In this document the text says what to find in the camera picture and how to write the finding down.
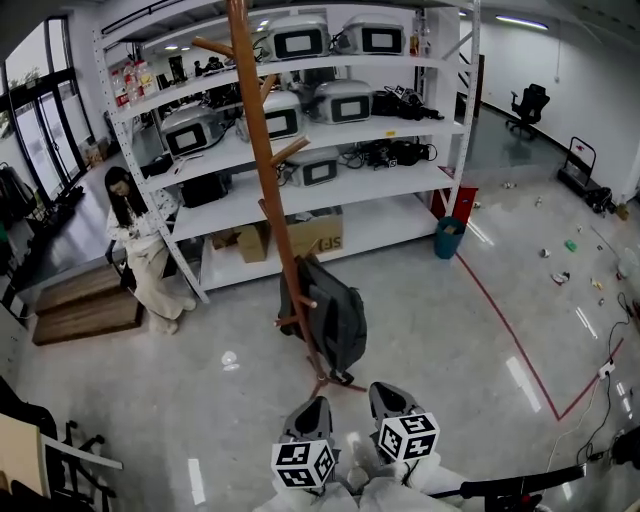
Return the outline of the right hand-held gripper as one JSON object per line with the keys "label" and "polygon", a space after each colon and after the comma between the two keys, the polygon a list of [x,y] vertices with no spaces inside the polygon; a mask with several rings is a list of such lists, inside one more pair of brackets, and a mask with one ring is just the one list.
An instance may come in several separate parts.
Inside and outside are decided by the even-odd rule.
{"label": "right hand-held gripper", "polygon": [[369,403],[378,438],[376,447],[391,461],[416,461],[436,448],[440,428],[432,413],[402,389],[383,382],[369,387]]}

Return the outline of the grey backpack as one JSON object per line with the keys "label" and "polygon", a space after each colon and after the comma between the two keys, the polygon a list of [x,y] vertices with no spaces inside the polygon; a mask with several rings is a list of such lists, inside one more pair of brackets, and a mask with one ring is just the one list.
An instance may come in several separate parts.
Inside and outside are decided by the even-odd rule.
{"label": "grey backpack", "polygon": [[356,390],[349,368],[365,353],[367,322],[359,291],[327,271],[309,254],[294,258],[311,340],[309,362],[315,356],[328,366],[327,381]]}

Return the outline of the brown wooden coat rack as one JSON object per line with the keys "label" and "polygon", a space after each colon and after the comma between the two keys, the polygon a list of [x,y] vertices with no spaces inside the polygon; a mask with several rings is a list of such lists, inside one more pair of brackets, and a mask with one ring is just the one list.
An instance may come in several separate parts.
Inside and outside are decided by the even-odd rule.
{"label": "brown wooden coat rack", "polygon": [[282,273],[285,277],[294,309],[292,315],[278,318],[275,321],[275,325],[277,327],[289,327],[292,325],[299,327],[307,346],[308,361],[316,375],[316,384],[311,392],[311,396],[316,397],[323,388],[331,384],[336,386],[342,386],[343,384],[326,374],[309,331],[308,311],[316,308],[317,304],[307,297],[300,288],[297,265],[291,248],[276,175],[276,167],[286,158],[305,148],[310,141],[302,137],[277,153],[272,151],[263,103],[276,81],[276,76],[271,74],[265,80],[260,80],[258,77],[253,43],[250,40],[246,0],[226,0],[226,5],[231,44],[227,46],[202,37],[194,38],[193,44],[235,60],[249,139],[263,194],[262,199],[259,200],[259,206],[275,238],[282,264]]}

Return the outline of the person's right forearm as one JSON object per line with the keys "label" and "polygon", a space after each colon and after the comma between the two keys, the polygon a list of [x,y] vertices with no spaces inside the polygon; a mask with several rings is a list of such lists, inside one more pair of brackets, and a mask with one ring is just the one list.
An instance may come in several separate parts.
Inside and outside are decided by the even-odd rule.
{"label": "person's right forearm", "polygon": [[432,494],[458,490],[465,479],[440,465],[438,453],[415,463],[386,467],[363,488],[359,512],[463,512],[460,497]]}

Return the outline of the black padded bar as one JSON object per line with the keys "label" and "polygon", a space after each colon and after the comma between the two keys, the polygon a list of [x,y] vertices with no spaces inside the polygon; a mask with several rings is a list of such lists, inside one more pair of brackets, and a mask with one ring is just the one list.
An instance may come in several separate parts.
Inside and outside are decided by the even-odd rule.
{"label": "black padded bar", "polygon": [[465,481],[458,489],[430,492],[436,499],[460,496],[465,500],[484,499],[484,512],[535,512],[542,492],[582,479],[587,474],[585,463],[546,473],[498,480]]}

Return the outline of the teal waste bin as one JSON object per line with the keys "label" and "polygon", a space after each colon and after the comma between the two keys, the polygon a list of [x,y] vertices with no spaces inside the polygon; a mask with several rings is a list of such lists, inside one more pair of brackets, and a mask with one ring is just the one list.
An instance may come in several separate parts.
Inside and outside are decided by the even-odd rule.
{"label": "teal waste bin", "polygon": [[464,222],[450,216],[441,218],[435,232],[435,255],[443,260],[451,259],[456,254],[465,231]]}

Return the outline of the large printed cardboard box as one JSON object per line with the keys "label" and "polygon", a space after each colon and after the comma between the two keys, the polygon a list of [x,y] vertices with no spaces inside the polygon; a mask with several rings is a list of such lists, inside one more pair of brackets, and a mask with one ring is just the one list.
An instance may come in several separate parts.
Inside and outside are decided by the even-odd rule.
{"label": "large printed cardboard box", "polygon": [[291,214],[286,217],[286,223],[295,256],[331,252],[343,246],[341,206]]}

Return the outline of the white metal shelving unit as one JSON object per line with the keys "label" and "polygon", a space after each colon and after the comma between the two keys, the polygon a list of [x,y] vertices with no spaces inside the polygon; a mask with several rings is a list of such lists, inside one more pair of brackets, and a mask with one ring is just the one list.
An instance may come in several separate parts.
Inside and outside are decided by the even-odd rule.
{"label": "white metal shelving unit", "polygon": [[[273,74],[271,92],[331,80],[359,80],[373,91],[407,88],[417,93],[426,107],[438,110],[443,120],[405,120],[372,116],[353,123],[328,125],[308,119],[297,137],[271,141],[274,153],[305,137],[310,143],[276,167],[281,202],[285,214],[341,206],[343,210],[342,248],[316,254],[321,260],[344,258],[432,235],[436,218],[429,211],[427,195],[451,187],[447,212],[452,211],[460,186],[463,163],[450,164],[451,153],[467,152],[472,117],[455,119],[458,74],[468,71],[469,81],[478,77],[477,55],[463,57],[460,49],[479,46],[480,0],[246,0],[250,40],[260,80]],[[171,49],[182,38],[191,44],[196,37],[231,44],[227,5],[219,16],[204,22],[173,29],[163,36],[141,39],[141,32],[170,15],[186,14],[202,7],[204,0],[163,1],[134,12],[94,34],[94,52],[103,80],[109,118],[116,132],[128,169],[151,211],[156,213],[151,194],[170,193],[178,203],[174,218],[161,224],[161,234],[169,253],[193,292],[205,298],[209,291],[278,274],[282,264],[275,238],[270,234],[267,258],[244,262],[238,245],[214,250],[211,233],[266,221],[259,206],[262,199],[257,165],[251,143],[244,147],[230,129],[225,140],[206,151],[202,161],[193,160],[174,175],[174,164],[161,132],[163,120],[181,107],[204,104],[213,109],[242,109],[242,96],[235,60],[220,53],[224,65],[214,73],[191,78],[179,85],[157,91],[138,103],[119,109],[111,85],[105,53],[112,46],[132,42],[143,48],[157,45]],[[331,54],[326,58],[299,58],[275,63],[262,56],[257,43],[267,25],[279,18],[315,14],[322,16],[331,38],[343,31],[353,18],[375,16],[402,26],[404,49],[400,55]],[[420,36],[418,57],[409,53],[409,39]],[[338,157],[356,143],[376,140],[406,140],[431,143],[438,156],[432,162],[373,170],[349,169]],[[186,208],[179,185],[214,172],[228,173],[232,188],[214,202]]]}

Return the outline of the black folding chair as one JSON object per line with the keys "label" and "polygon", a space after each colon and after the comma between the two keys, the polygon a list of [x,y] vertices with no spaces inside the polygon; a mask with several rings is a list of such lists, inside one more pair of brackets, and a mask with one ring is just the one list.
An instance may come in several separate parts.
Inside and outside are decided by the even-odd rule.
{"label": "black folding chair", "polygon": [[108,264],[116,272],[119,278],[120,287],[134,294],[136,289],[135,276],[128,265],[127,256],[124,256],[124,258],[121,260],[115,259],[115,256],[114,256],[115,246],[116,246],[116,241],[111,240],[105,251],[105,258]]}

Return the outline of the wooden step platform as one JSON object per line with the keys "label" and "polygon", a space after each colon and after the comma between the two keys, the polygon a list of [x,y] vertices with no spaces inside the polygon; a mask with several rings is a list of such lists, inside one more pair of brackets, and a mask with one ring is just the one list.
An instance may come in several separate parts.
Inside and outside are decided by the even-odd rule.
{"label": "wooden step platform", "polygon": [[143,307],[110,265],[45,288],[35,304],[36,346],[137,328]]}

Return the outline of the black mesh office chair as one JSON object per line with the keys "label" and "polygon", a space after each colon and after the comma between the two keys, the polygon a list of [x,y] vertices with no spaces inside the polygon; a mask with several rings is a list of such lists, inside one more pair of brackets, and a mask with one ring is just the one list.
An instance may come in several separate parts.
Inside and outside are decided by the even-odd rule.
{"label": "black mesh office chair", "polygon": [[507,119],[505,126],[511,132],[515,129],[519,134],[526,132],[530,140],[536,138],[534,126],[542,118],[542,110],[547,106],[550,97],[546,94],[546,88],[537,84],[530,84],[523,90],[522,95],[515,91],[511,92],[511,110],[516,115],[516,119]]}

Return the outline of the row of clear plastic bottles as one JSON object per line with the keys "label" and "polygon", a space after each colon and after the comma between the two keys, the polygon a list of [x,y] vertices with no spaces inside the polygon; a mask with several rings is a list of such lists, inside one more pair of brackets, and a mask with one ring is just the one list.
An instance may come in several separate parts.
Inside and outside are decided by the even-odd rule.
{"label": "row of clear plastic bottles", "polygon": [[110,71],[116,106],[130,107],[157,92],[156,75],[145,60],[127,61]]}

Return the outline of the glass entrance door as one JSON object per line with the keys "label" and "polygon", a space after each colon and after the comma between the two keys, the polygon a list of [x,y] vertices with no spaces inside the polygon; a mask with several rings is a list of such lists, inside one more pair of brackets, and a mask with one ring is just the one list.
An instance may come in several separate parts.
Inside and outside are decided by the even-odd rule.
{"label": "glass entrance door", "polygon": [[73,68],[6,89],[0,70],[2,129],[13,133],[27,166],[27,182],[50,203],[87,174],[83,150],[95,141]]}

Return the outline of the ceiling tube light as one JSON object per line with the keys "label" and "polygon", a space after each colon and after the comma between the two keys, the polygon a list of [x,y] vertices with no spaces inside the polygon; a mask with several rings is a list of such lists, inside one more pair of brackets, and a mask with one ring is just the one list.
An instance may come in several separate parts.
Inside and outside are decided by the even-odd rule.
{"label": "ceiling tube light", "polygon": [[519,26],[519,27],[526,27],[528,29],[534,29],[534,30],[540,30],[540,31],[549,30],[549,27],[546,24],[536,22],[536,21],[531,21],[531,20],[526,20],[526,19],[521,19],[521,18],[516,18],[511,16],[505,16],[505,15],[496,15],[495,19],[503,23],[508,23],[511,25]]}

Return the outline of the clothes rail with garments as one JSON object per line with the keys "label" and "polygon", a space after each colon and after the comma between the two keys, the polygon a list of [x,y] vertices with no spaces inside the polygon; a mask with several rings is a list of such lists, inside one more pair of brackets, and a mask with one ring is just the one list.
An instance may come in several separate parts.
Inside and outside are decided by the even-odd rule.
{"label": "clothes rail with garments", "polygon": [[20,256],[35,236],[32,224],[37,206],[32,189],[7,162],[0,162],[0,239]]}

